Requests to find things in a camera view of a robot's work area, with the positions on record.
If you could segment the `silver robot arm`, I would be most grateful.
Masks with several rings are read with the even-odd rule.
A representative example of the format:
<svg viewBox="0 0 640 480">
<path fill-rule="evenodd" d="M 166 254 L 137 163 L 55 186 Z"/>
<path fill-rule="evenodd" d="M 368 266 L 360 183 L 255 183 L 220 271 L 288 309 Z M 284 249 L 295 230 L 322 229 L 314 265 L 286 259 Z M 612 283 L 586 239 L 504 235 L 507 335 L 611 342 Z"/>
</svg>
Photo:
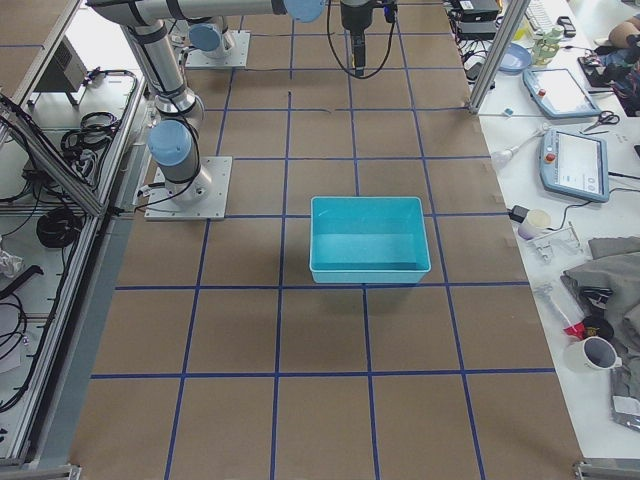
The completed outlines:
<svg viewBox="0 0 640 480">
<path fill-rule="evenodd" d="M 87 5 L 121 27 L 150 83 L 161 121 L 151 130 L 147 145 L 164 175 L 165 200 L 178 204 L 206 195 L 211 180 L 203 172 L 199 152 L 202 101 L 187 85 L 165 22 L 181 20 L 201 29 L 204 37 L 197 40 L 191 35 L 191 44 L 216 53 L 223 49 L 228 16 L 288 15 L 310 23 L 323 12 L 332 12 L 328 1 L 89 1 Z"/>
<path fill-rule="evenodd" d="M 226 57 L 235 47 L 234 36 L 223 16 L 178 20 L 169 37 L 174 46 L 192 46 L 211 58 Z"/>
</svg>

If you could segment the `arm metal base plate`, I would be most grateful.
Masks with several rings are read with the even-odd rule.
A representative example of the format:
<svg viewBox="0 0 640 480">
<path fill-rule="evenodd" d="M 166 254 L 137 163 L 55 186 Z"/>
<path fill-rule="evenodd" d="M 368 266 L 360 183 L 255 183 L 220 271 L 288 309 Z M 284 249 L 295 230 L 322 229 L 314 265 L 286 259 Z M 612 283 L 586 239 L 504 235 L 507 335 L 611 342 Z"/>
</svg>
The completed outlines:
<svg viewBox="0 0 640 480">
<path fill-rule="evenodd" d="M 248 60 L 250 32 L 246 30 L 219 31 L 215 26 L 189 31 L 191 50 L 185 67 L 187 69 L 231 69 L 245 68 Z"/>
<path fill-rule="evenodd" d="M 169 183 L 168 188 L 153 189 L 150 207 L 144 217 L 149 221 L 223 220 L 231 178 L 230 156 L 205 156 L 200 159 L 199 175 L 189 188 L 179 196 L 170 196 L 181 187 Z"/>
</svg>

